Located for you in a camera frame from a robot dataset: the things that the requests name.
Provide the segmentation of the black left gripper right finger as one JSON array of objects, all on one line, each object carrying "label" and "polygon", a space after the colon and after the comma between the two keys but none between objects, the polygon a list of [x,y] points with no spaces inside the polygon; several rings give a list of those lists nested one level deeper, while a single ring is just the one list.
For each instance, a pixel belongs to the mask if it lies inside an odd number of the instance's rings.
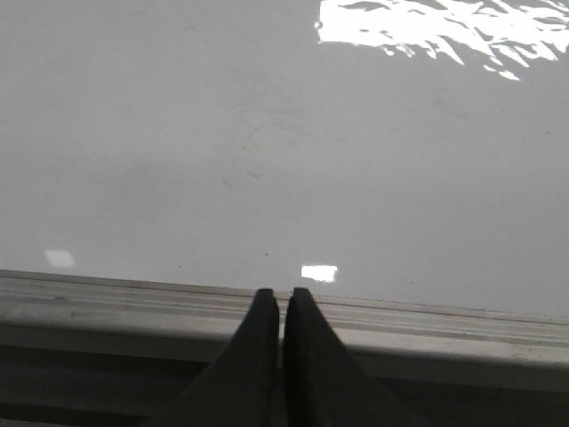
[{"label": "black left gripper right finger", "polygon": [[284,327],[290,426],[425,426],[350,355],[306,288],[291,296]]}]

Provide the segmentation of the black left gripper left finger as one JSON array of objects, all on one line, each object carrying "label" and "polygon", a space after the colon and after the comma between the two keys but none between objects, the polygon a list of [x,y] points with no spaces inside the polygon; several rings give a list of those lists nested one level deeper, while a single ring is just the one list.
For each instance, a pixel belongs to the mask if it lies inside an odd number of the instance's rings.
[{"label": "black left gripper left finger", "polygon": [[219,357],[148,424],[270,425],[278,330],[275,296],[262,288]]}]

